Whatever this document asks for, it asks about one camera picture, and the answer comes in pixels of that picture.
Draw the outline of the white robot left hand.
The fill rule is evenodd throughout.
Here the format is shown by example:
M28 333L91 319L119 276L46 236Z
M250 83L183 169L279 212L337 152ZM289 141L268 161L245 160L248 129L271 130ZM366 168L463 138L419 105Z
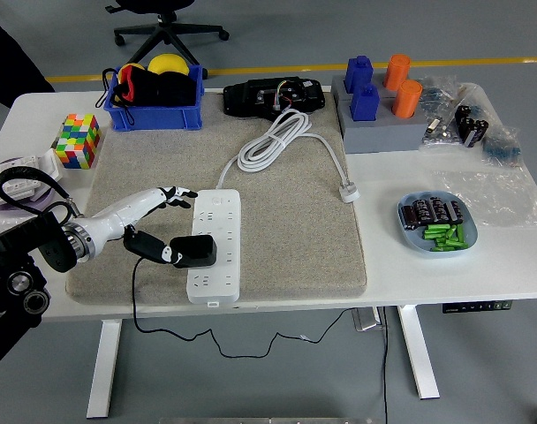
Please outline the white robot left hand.
M184 197L198 197L184 187L158 187L132 194L116 201L91 218L78 218L76 223L88 234L86 257L91 260L99 255L105 244L121 239L129 225L135 225L143 217L166 205L190 208Z

